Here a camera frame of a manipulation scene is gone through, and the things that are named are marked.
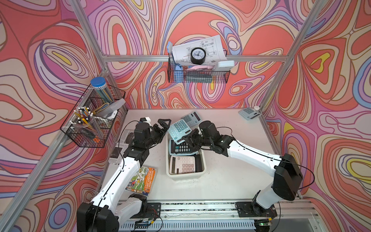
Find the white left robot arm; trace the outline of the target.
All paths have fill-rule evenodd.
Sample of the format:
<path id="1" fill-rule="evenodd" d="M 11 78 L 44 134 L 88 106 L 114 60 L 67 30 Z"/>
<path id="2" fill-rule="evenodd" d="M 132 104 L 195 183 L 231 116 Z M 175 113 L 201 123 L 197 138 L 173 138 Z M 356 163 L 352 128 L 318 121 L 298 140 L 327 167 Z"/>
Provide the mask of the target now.
<path id="1" fill-rule="evenodd" d="M 170 119 L 159 119 L 152 125 L 149 117 L 137 122 L 134 137 L 113 176 L 90 203 L 79 206 L 77 231 L 117 232 L 122 223 L 146 211 L 146 197 L 140 194 L 132 194 L 121 205 L 118 202 L 130 180 L 148 158 L 150 149 L 162 142 L 170 125 Z"/>

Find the white box in basket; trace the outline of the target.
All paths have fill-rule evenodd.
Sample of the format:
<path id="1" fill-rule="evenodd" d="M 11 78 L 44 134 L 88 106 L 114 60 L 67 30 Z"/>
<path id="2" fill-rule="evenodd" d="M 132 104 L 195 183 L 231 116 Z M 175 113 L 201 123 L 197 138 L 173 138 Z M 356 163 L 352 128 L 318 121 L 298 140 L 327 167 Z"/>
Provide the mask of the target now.
<path id="1" fill-rule="evenodd" d="M 228 72 L 235 66 L 235 61 L 219 61 L 213 68 L 216 72 Z"/>

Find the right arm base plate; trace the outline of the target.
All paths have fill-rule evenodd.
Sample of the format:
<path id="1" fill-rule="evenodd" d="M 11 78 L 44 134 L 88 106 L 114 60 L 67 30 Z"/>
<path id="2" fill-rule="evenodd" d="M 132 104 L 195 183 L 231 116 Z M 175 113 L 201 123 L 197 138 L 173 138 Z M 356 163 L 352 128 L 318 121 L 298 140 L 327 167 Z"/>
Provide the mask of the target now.
<path id="1" fill-rule="evenodd" d="M 258 204 L 252 204 L 252 202 L 236 202 L 235 208 L 240 218 L 258 217 L 273 219 L 278 216 L 274 205 L 268 209 L 264 209 Z"/>

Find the blue lid pencil jar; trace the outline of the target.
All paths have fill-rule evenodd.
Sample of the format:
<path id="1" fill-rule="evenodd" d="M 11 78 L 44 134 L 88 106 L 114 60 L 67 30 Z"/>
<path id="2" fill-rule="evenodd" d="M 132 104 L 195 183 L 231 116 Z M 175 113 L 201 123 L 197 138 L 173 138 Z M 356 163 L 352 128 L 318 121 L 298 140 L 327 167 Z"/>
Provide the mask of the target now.
<path id="1" fill-rule="evenodd" d="M 114 102 L 113 95 L 108 88 L 105 78 L 95 77 L 90 81 L 90 84 L 105 103 Z"/>

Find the cream plastic storage box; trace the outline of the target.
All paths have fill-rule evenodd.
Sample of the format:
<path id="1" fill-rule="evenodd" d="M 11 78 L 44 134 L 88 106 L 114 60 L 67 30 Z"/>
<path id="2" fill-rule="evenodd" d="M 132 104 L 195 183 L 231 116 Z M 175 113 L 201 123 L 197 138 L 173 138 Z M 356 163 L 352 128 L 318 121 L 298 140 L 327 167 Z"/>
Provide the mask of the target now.
<path id="1" fill-rule="evenodd" d="M 190 154 L 176 154 L 176 151 L 189 150 L 188 146 L 176 145 L 169 135 L 166 138 L 165 167 L 170 179 L 193 179 L 206 173 L 206 161 L 202 150 Z"/>

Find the pink calculator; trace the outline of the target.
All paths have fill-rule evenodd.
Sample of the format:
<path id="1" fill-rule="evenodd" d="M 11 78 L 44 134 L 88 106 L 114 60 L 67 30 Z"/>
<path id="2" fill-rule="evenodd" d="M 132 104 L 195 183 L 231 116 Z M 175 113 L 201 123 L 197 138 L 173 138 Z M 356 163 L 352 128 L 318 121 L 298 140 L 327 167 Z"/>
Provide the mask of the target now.
<path id="1" fill-rule="evenodd" d="M 195 157 L 171 156 L 169 168 L 171 175 L 195 173 Z"/>

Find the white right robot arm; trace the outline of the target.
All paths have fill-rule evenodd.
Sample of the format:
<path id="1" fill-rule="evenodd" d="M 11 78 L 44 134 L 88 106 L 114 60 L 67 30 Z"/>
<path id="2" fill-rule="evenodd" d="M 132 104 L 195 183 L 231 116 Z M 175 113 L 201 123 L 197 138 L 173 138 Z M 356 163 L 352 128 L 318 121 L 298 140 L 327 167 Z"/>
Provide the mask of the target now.
<path id="1" fill-rule="evenodd" d="M 264 211 L 282 200 L 295 200 L 303 175 L 292 155 L 269 154 L 218 132 L 206 135 L 195 129 L 182 139 L 192 148 L 209 147 L 217 154 L 249 163 L 273 177 L 272 183 L 254 196 L 251 202 L 253 210 Z"/>

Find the black round clock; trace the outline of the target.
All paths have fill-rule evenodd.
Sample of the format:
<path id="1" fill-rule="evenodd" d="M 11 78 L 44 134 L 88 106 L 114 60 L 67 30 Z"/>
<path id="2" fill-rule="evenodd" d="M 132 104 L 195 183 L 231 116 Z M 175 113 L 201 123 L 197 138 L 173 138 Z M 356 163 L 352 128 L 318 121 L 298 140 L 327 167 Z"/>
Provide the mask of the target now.
<path id="1" fill-rule="evenodd" d="M 195 47 L 190 53 L 191 63 L 195 65 L 202 65 L 206 60 L 206 51 L 201 47 Z"/>

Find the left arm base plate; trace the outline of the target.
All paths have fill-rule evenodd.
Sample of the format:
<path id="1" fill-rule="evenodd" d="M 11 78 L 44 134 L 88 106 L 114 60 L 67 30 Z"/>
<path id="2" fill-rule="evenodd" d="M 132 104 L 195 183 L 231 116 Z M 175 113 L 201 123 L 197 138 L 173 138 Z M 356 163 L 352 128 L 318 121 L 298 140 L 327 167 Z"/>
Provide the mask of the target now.
<path id="1" fill-rule="evenodd" d="M 161 203 L 146 203 L 137 214 L 132 214 L 128 219 L 156 218 L 161 214 Z"/>

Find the clear cup of pencils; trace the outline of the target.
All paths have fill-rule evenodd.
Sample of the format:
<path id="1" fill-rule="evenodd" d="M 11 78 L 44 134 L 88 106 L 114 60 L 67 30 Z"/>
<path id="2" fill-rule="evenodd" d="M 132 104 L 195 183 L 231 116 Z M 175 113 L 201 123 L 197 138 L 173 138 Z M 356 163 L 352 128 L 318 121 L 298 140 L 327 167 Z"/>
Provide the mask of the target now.
<path id="1" fill-rule="evenodd" d="M 88 107 L 77 107 L 72 112 L 71 127 L 91 140 L 103 139 L 103 132 Z"/>

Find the colourful children's book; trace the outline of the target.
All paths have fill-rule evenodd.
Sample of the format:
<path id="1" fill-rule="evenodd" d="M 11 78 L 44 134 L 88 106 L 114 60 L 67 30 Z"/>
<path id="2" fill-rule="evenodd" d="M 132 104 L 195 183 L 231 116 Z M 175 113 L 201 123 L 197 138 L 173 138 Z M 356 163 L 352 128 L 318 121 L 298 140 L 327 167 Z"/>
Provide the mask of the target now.
<path id="1" fill-rule="evenodd" d="M 126 190 L 143 196 L 148 196 L 151 192 L 156 174 L 156 168 L 146 166 L 141 167 L 128 183 Z"/>

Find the blue calculator far corner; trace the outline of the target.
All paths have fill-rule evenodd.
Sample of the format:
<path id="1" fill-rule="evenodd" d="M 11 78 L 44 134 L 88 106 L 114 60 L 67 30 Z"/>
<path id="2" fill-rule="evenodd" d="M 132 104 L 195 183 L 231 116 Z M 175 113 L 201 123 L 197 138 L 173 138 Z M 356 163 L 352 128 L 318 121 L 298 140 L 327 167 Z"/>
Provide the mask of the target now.
<path id="1" fill-rule="evenodd" d="M 247 107 L 239 111 L 239 115 L 246 120 L 252 120 L 260 116 L 260 111 L 255 108 Z"/>

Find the grey stapler in basket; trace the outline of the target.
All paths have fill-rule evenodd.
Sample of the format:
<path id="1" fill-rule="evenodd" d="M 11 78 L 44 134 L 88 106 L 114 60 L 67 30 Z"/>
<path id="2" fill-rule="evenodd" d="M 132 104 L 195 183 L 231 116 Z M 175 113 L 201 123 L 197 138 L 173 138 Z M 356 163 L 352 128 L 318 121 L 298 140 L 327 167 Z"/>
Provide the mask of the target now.
<path id="1" fill-rule="evenodd" d="M 105 107 L 103 110 L 99 111 L 96 116 L 101 117 L 103 119 L 109 119 L 112 120 L 117 115 L 119 109 L 124 106 L 126 101 L 124 99 L 117 100 L 107 107 Z"/>

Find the white paper drawing sheet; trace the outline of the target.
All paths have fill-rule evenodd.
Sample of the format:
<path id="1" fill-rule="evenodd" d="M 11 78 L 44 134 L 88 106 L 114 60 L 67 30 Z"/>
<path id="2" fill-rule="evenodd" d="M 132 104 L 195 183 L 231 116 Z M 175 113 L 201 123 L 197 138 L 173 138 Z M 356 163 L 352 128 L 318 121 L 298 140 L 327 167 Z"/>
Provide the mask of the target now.
<path id="1" fill-rule="evenodd" d="M 175 62 L 182 66 L 216 65 L 227 60 L 219 35 L 175 45 L 172 55 Z"/>

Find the newspaper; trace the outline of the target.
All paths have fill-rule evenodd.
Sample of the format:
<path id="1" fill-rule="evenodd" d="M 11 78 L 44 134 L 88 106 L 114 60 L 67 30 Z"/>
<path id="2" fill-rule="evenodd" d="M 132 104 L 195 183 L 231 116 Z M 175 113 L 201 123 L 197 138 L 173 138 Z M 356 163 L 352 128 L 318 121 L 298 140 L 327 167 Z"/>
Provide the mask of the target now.
<path id="1" fill-rule="evenodd" d="M 128 148 L 129 144 L 134 138 L 134 130 L 125 129 L 120 137 L 119 142 L 114 148 L 110 158 L 109 163 L 114 165 L 120 165 L 122 161 L 122 155 L 124 151 Z"/>

